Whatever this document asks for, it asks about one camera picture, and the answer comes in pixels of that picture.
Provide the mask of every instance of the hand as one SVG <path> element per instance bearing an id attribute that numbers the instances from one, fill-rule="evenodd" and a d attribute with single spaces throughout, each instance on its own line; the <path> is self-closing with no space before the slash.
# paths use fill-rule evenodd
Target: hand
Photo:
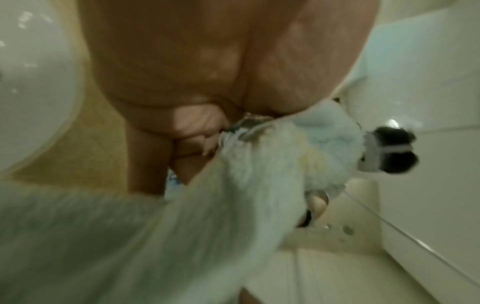
<path id="1" fill-rule="evenodd" d="M 282 116 L 328 97 L 379 0 L 78 2 L 96 80 L 127 121 L 129 188 L 188 183 L 245 111 Z"/>

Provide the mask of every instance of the white bathtub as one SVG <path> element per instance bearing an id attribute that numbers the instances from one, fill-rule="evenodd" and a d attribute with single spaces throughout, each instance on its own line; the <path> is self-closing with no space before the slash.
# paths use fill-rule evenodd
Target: white bathtub
<path id="1" fill-rule="evenodd" d="M 68 128 L 80 79 L 46 0 L 0 1 L 0 173 L 24 165 Z"/>

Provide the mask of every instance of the towel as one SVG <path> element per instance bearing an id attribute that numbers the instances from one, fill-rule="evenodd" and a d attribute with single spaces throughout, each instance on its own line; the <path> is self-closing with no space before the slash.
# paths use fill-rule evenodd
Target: towel
<path id="1" fill-rule="evenodd" d="M 172 202 L 0 182 L 0 302 L 235 300 L 303 215 L 345 183 L 362 133 L 332 101 L 222 149 Z"/>

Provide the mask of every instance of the bare skin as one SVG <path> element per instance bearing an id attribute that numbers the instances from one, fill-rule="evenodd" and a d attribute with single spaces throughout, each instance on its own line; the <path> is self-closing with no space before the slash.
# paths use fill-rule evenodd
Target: bare skin
<path id="1" fill-rule="evenodd" d="M 329 97 L 380 0 L 79 0 L 96 80 L 126 119 L 128 185 L 188 183 L 244 112 L 282 116 Z"/>

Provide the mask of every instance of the light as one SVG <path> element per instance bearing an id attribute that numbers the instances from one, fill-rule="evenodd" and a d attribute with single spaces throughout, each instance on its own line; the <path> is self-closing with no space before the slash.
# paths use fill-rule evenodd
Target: light
<path id="1" fill-rule="evenodd" d="M 400 125 L 399 123 L 395 120 L 395 119 L 390 119 L 387 123 L 386 123 L 389 127 L 392 127 L 392 128 L 399 128 Z"/>

